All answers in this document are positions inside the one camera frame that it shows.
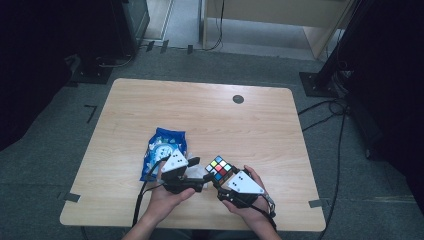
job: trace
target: table top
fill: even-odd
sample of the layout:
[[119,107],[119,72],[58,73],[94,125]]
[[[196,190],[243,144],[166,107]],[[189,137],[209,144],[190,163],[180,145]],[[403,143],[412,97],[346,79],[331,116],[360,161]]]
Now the table top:
[[[237,104],[235,95],[244,98]],[[117,79],[60,216],[64,225],[132,224],[143,157],[156,128],[186,132],[188,152],[207,166],[217,155],[253,167],[276,203],[277,229],[322,231],[318,193],[292,93],[285,88]],[[158,227],[248,229],[216,198],[212,184],[179,205]],[[140,216],[150,200],[146,193]]]

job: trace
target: blue snack bag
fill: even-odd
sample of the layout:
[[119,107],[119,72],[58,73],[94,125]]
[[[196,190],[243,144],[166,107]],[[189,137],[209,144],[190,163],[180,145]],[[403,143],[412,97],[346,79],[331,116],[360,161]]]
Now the blue snack bag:
[[[146,175],[155,163],[171,155],[175,149],[179,149],[183,155],[186,154],[187,143],[185,140],[185,132],[156,128],[156,133],[150,138],[146,154],[144,155],[144,164],[140,181],[146,181]],[[152,179],[156,178],[158,170],[159,167],[153,171]]]

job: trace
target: rubik's cube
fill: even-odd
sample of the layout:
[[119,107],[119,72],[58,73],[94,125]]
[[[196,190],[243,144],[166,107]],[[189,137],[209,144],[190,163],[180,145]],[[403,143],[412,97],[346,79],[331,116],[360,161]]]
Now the rubik's cube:
[[212,181],[220,186],[233,175],[231,165],[220,156],[217,156],[205,169],[208,173],[214,174]]

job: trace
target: person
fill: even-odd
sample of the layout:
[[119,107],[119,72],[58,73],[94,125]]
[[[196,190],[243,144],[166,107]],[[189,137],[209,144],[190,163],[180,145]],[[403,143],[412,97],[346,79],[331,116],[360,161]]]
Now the person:
[[[265,191],[265,186],[255,172],[255,170],[247,165],[244,166],[251,174],[253,180],[258,183]],[[179,194],[173,194],[165,190],[163,186],[153,189],[150,197],[149,205],[134,225],[133,228],[122,238],[122,240],[147,240],[152,234],[156,226],[164,220],[172,210],[177,207],[180,203],[189,199],[195,193],[194,189],[189,188]],[[263,240],[274,240],[281,239],[277,232],[272,227],[268,219],[263,216],[260,212],[252,208],[237,208],[229,201],[222,201],[222,203],[228,208],[231,213],[239,215],[247,226]],[[268,203],[263,197],[253,203],[256,207],[268,212]]]

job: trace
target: gray carpet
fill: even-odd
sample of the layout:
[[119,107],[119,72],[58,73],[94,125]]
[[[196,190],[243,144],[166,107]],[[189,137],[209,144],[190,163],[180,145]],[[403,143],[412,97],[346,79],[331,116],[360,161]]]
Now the gray carpet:
[[[308,98],[298,72],[318,72],[321,62],[183,50],[140,50],[116,68],[106,85],[64,87],[27,134],[0,152],[0,239],[83,239],[80,228],[63,226],[59,216],[91,134],[116,78],[157,79],[290,88],[298,110],[321,98]],[[98,106],[90,122],[92,108]],[[321,106],[300,117],[302,127],[326,116]],[[341,117],[304,133],[319,195],[331,201],[337,170]],[[328,216],[329,207],[324,208]],[[86,228],[94,239],[119,239],[123,228]],[[283,239],[317,239],[319,233],[281,232]],[[386,162],[369,161],[354,120],[346,117],[341,147],[340,188],[323,239],[424,239],[424,217],[405,179]]]

